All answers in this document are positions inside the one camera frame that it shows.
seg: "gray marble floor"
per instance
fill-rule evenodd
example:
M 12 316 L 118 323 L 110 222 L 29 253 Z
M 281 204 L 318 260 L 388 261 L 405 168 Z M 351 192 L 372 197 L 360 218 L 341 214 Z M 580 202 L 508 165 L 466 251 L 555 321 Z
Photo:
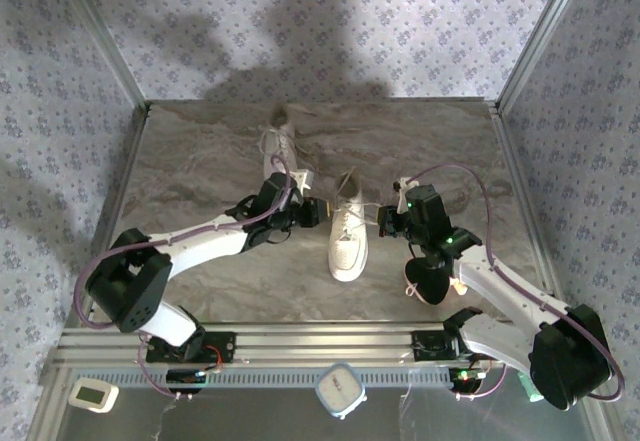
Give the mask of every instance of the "gray marble floor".
M 262 184 L 258 139 L 269 105 L 205 102 L 153 105 L 129 181 L 116 233 L 138 227 L 158 233 L 204 222 L 257 192 Z M 436 163 L 460 162 L 487 183 L 495 212 L 496 254 L 538 283 L 524 223 L 487 107 L 480 102 L 394 102 L 290 105 L 300 167 L 315 172 L 310 195 L 332 196 L 335 177 L 360 169 L 367 201 L 394 201 L 392 183 Z M 478 186 L 458 170 L 423 183 L 442 194 L 452 221 L 484 238 Z M 468 305 L 494 312 L 473 292 L 425 306 L 405 295 L 401 240 L 370 227 L 362 276 L 343 284 L 327 267 L 330 225 L 294 231 L 279 246 L 262 245 L 174 278 L 165 299 L 202 321 L 442 320 Z

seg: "wall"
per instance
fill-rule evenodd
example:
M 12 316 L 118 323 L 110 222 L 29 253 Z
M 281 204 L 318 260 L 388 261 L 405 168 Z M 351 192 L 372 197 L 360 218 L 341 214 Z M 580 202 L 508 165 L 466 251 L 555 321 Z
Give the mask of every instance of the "wall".
M 93 0 L 144 94 L 500 93 L 546 0 Z
M 132 105 L 68 0 L 0 0 L 0 439 L 26 436 Z
M 508 123 L 564 290 L 601 314 L 640 439 L 640 0 L 572 0 Z

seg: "shoe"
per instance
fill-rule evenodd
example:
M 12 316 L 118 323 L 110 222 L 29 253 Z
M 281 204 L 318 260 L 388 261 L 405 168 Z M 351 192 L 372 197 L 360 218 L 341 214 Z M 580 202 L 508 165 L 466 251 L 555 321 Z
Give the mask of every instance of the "shoe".
M 273 173 L 284 173 L 282 163 L 276 162 L 276 168 L 271 165 L 271 156 L 277 154 L 284 159 L 290 171 L 298 169 L 296 162 L 296 147 L 294 143 L 296 130 L 288 116 L 287 107 L 278 104 L 271 114 L 269 125 L 260 138 L 260 151 L 264 154 L 264 179 Z
M 336 187 L 337 203 L 329 237 L 329 271 L 338 281 L 349 282 L 362 274 L 369 254 L 360 175 L 355 170 L 343 173 Z

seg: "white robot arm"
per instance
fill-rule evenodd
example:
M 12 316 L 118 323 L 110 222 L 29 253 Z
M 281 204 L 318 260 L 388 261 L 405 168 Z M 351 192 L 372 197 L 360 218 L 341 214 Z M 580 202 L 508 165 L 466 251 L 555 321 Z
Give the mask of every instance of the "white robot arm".
M 437 353 L 455 341 L 460 353 L 483 354 L 530 375 L 545 399 L 559 409 L 590 395 L 611 378 L 612 368 L 621 378 L 591 308 L 571 308 L 528 283 L 477 236 L 451 225 L 433 186 L 407 184 L 396 183 L 400 202 L 379 210 L 378 225 L 380 236 L 404 237 L 420 247 L 423 256 L 405 266 L 412 288 L 425 302 L 439 304 L 451 280 L 461 281 L 513 322 L 499 323 L 468 308 L 444 323 L 441 339 L 417 339 L 414 353 Z
M 257 195 L 201 225 L 151 235 L 135 228 L 123 232 L 112 246 L 122 252 L 96 267 L 87 293 L 120 331 L 150 334 L 169 345 L 176 360 L 194 360 L 202 352 L 204 330 L 185 309 L 162 301 L 167 283 L 193 266 L 268 242 L 274 231 L 290 233 L 328 219 L 326 202 L 302 196 L 310 173 L 289 174 L 287 181 L 287 175 L 274 173 Z M 126 249 L 132 245 L 143 247 Z

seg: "black motor bracket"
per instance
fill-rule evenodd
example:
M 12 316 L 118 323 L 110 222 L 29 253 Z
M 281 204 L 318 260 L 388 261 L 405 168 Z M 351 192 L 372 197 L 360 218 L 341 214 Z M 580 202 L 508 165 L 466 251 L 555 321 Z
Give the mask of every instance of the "black motor bracket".
M 287 176 L 284 173 L 273 173 L 262 184 L 257 195 L 247 196 L 236 206 L 225 211 L 225 214 L 243 220 L 265 213 L 284 195 L 286 181 Z M 290 191 L 280 209 L 261 221 L 243 227 L 247 233 L 247 240 L 242 251 L 267 242 L 274 232 L 290 232 L 296 226 L 312 228 L 328 218 L 327 202 L 318 198 L 303 197 L 297 183 L 291 179 Z
M 472 353 L 462 340 L 460 328 L 468 319 L 481 313 L 482 311 L 477 308 L 465 308 L 444 321 L 442 329 L 413 331 L 411 348 L 414 361 L 468 359 Z
M 179 348 L 154 336 L 149 341 L 145 359 L 148 364 L 228 364 L 233 361 L 235 351 L 236 333 L 205 331 L 199 327 L 196 333 Z
M 442 198 L 432 185 L 413 187 L 405 198 L 405 213 L 398 214 L 397 206 L 378 210 L 379 235 L 401 236 L 410 246 L 420 246 L 423 256 L 409 260 L 404 274 L 423 300 L 437 305 L 449 290 L 454 261 L 482 241 L 470 231 L 451 225 Z
M 112 248 L 146 241 L 149 237 L 133 228 L 118 236 Z M 121 332 L 130 333 L 158 310 L 172 266 L 171 258 L 156 248 L 128 251 L 102 261 L 85 289 Z
M 582 304 L 569 309 L 567 316 L 609 349 L 602 323 L 593 309 Z M 529 359 L 536 388 L 549 403 L 562 410 L 569 409 L 612 376 L 606 358 L 562 319 L 541 327 Z

